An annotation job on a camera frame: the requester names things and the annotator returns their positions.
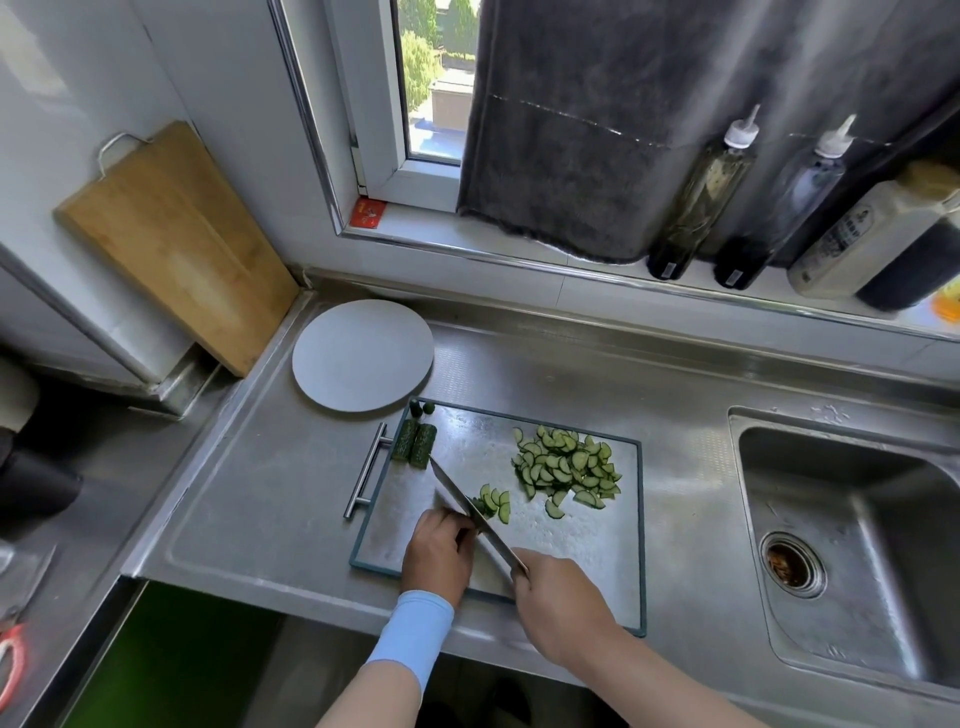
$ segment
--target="hand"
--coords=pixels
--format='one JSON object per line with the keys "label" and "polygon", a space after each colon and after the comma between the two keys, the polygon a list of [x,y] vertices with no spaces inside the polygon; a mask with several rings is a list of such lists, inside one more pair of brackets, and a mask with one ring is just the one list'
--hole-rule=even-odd
{"label": "hand", "polygon": [[[466,533],[458,539],[461,531]],[[466,516],[443,508],[423,511],[403,555],[400,592],[432,592],[459,608],[473,571],[476,536]]]}
{"label": "hand", "polygon": [[571,672],[597,640],[622,632],[600,590],[571,559],[514,549],[530,579],[514,572],[516,608],[530,643],[547,660]]}

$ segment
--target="forearm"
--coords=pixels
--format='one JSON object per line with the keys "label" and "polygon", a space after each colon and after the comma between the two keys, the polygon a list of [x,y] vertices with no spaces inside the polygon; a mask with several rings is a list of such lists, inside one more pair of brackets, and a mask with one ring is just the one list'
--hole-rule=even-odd
{"label": "forearm", "polygon": [[763,728],[624,630],[594,641],[570,671],[637,728]]}

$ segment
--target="person's left hand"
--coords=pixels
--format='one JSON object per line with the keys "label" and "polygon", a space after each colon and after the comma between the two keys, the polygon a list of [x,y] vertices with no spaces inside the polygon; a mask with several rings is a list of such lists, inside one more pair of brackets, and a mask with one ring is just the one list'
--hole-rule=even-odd
{"label": "person's left hand", "polygon": [[[458,544],[463,530],[467,533]],[[459,608],[473,571],[476,535],[466,516],[443,508],[423,511],[403,555],[400,592],[432,592]]]}

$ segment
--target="sink drain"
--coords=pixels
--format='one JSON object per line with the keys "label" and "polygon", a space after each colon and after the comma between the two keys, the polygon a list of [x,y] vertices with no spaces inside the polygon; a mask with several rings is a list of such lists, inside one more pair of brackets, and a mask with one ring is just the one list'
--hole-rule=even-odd
{"label": "sink drain", "polygon": [[785,592],[803,599],[820,596],[827,587],[827,572],[817,554],[789,533],[768,533],[760,543],[767,573]]}

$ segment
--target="tree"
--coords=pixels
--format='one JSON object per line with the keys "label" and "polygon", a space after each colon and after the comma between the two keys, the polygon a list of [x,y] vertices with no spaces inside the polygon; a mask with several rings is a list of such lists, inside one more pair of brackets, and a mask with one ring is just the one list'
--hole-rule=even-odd
{"label": "tree", "polygon": [[413,31],[425,38],[430,47],[440,47],[436,0],[397,0],[396,14],[401,35],[405,31]]}
{"label": "tree", "polygon": [[430,44],[412,31],[400,36],[403,53],[403,79],[407,92],[407,113],[430,95],[430,84],[443,72],[440,60]]}
{"label": "tree", "polygon": [[477,52],[477,36],[480,29],[470,0],[450,0],[444,24],[444,46],[456,53]]}

